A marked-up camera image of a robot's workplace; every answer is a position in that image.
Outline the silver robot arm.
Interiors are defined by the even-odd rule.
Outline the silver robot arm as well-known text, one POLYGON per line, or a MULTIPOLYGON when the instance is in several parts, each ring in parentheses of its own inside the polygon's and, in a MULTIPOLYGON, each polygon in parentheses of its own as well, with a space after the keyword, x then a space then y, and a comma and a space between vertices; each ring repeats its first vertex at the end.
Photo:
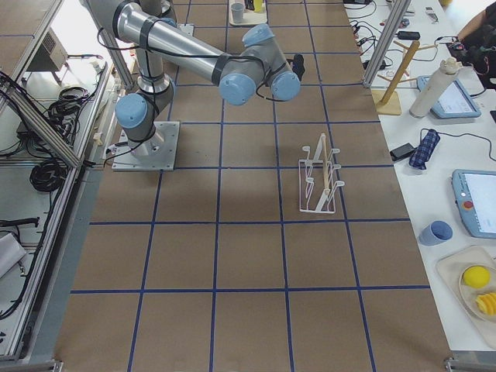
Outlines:
POLYGON ((210 80, 230 105, 244 105, 261 85, 271 99, 286 102, 300 91, 301 79, 291 69, 267 24, 254 26, 242 38, 239 56, 225 53, 179 30, 161 12, 159 1, 84 1, 101 30, 136 46, 139 90, 122 98, 115 113, 129 148, 149 146, 157 152, 162 140, 155 118, 174 97, 165 60, 210 80))

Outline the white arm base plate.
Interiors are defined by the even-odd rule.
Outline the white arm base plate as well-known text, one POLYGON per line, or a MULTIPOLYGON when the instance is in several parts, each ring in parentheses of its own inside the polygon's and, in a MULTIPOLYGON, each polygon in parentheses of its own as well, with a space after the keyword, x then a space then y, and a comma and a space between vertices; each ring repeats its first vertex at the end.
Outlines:
POLYGON ((119 146, 112 163, 114 171, 172 171, 176 157, 177 142, 181 124, 179 122, 154 123, 156 131, 151 139, 147 140, 135 150, 137 143, 127 143, 127 135, 122 129, 120 140, 126 143, 119 146))

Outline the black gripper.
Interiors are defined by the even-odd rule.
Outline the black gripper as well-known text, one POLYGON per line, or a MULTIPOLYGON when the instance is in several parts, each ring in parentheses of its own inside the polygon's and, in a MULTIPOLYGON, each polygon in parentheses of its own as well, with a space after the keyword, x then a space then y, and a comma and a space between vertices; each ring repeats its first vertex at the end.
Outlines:
POLYGON ((301 80, 305 74, 305 59, 304 57, 297 53, 292 58, 288 59, 288 63, 292 71, 297 75, 298 79, 301 80))

